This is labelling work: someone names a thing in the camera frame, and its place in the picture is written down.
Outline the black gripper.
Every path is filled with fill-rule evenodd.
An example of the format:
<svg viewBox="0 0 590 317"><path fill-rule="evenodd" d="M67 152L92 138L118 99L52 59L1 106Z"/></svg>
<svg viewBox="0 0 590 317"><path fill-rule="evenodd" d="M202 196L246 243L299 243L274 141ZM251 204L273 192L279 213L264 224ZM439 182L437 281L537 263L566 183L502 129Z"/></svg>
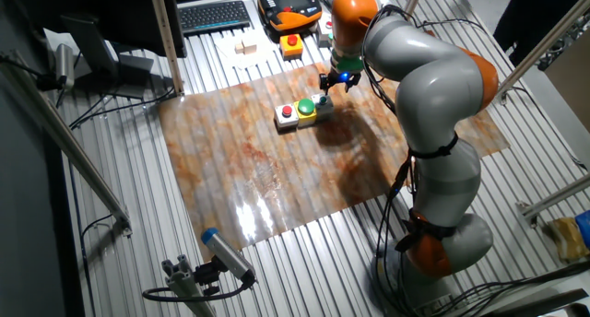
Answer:
<svg viewBox="0 0 590 317"><path fill-rule="evenodd" d="M336 71L330 71L328 74L322 73L319 75L319 87L324 94L327 94L331 88L331 84L345 83L346 91L349 91L359 84L360 78L361 73L353 74L350 72L338 73Z"/></svg>

